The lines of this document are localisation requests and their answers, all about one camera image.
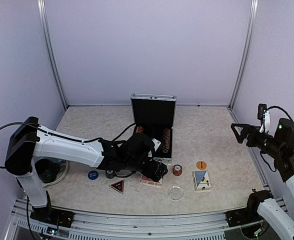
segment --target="gray wall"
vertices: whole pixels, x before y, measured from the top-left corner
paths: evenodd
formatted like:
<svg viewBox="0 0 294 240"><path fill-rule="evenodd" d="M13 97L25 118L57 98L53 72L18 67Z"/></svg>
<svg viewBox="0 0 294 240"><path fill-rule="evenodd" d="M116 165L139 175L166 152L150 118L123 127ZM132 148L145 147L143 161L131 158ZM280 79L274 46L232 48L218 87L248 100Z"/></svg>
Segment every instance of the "gray wall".
<svg viewBox="0 0 294 240"><path fill-rule="evenodd" d="M70 105L130 104L131 93L228 105L250 0L51 0L46 11Z"/></svg>
<svg viewBox="0 0 294 240"><path fill-rule="evenodd" d="M240 122L259 125L259 103L281 106L294 120L294 1L259 1L250 55L234 109ZM271 110L272 134L282 117L285 115L279 110ZM279 172L272 173L261 162L273 194L284 198L294 218L293 198Z"/></svg>
<svg viewBox="0 0 294 240"><path fill-rule="evenodd" d="M0 126L37 116L55 128L63 108L52 77L35 0L0 1ZM15 127L0 132L0 165ZM0 169L0 239L16 197L16 179Z"/></svg>

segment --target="clear petri dish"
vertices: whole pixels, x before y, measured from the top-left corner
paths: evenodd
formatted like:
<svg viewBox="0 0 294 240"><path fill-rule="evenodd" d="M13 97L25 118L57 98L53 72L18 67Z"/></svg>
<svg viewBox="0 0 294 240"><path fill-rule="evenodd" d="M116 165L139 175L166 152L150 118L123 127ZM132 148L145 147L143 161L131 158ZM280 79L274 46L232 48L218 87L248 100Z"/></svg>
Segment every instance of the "clear petri dish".
<svg viewBox="0 0 294 240"><path fill-rule="evenodd" d="M168 195L171 200L178 201L184 196L184 191L180 186L172 186L168 190Z"/></svg>

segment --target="blue poker chip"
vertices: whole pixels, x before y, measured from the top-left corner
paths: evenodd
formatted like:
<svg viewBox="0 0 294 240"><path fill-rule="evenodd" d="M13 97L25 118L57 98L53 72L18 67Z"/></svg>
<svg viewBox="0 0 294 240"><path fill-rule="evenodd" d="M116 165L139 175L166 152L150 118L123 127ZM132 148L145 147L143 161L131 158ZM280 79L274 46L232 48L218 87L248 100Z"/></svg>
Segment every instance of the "blue poker chip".
<svg viewBox="0 0 294 240"><path fill-rule="evenodd" d="M90 179L90 180L95 180L95 179L97 179L98 178L98 172L97 171L90 171L89 173L88 173L88 178Z"/></svg>

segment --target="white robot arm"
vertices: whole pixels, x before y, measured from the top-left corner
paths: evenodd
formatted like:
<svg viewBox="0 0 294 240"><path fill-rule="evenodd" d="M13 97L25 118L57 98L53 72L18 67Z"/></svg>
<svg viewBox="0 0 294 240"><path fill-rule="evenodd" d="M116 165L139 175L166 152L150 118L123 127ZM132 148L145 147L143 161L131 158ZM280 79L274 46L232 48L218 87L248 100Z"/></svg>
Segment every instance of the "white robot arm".
<svg viewBox="0 0 294 240"><path fill-rule="evenodd" d="M258 107L258 119L262 120L262 126L233 123L231 129L238 143L247 139L246 145L250 148L257 147L262 154L267 154L274 159L274 167L279 171L284 183L288 186L294 198L294 122L281 118L274 136L266 133L270 125L269 109L265 104ZM236 128L242 128L238 134ZM245 209L227 212L229 226L245 224L263 217L275 230L280 239L294 240L294 221L278 206L269 191L254 192L249 196Z"/></svg>
<svg viewBox="0 0 294 240"><path fill-rule="evenodd" d="M70 227L73 214L51 208L50 197L37 175L34 157L73 161L106 171L141 172L155 182L168 172L165 164L153 160L161 143L145 134L135 133L127 141L100 137L88 140L41 126L36 117L29 117L25 124L10 137L5 168L15 175L29 197L33 207L30 217L41 222L53 224L61 219L61 226Z"/></svg>

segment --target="red poker chip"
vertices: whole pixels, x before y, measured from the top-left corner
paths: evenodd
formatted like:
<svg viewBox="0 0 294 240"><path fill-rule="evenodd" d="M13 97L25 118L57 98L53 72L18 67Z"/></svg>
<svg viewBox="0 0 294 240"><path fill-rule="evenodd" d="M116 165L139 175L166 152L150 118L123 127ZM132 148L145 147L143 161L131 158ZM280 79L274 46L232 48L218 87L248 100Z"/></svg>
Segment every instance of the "red poker chip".
<svg viewBox="0 0 294 240"><path fill-rule="evenodd" d="M183 167L180 166L180 165L174 165L173 168L172 168L172 173L175 175L175 176L180 176L182 175L183 173Z"/></svg>

